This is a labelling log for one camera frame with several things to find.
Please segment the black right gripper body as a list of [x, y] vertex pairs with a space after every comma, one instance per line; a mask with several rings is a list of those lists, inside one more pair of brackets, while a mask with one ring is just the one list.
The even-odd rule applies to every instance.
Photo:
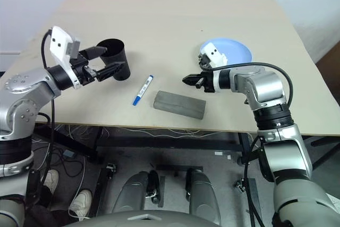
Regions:
[[213, 93], [214, 74], [213, 71], [211, 70], [212, 67], [210, 65], [210, 59], [206, 54], [199, 55], [199, 66], [201, 67], [202, 71], [200, 74], [198, 74], [197, 81], [195, 82], [195, 87], [197, 89], [204, 87], [204, 92]]

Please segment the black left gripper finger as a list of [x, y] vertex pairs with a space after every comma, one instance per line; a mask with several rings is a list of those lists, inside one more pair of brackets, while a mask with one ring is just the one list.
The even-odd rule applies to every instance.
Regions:
[[106, 53], [106, 47], [90, 47], [79, 51], [79, 54], [87, 60], [93, 60]]
[[113, 62], [103, 69], [96, 71], [97, 81], [104, 81], [114, 74], [119, 73], [124, 68], [125, 62]]

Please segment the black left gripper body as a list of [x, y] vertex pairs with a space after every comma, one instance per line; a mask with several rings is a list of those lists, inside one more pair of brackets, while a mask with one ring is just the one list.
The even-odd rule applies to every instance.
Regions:
[[86, 58], [82, 56], [78, 56], [77, 59], [71, 58], [70, 64], [81, 85], [87, 85], [95, 80], [96, 73], [88, 67], [89, 61]]

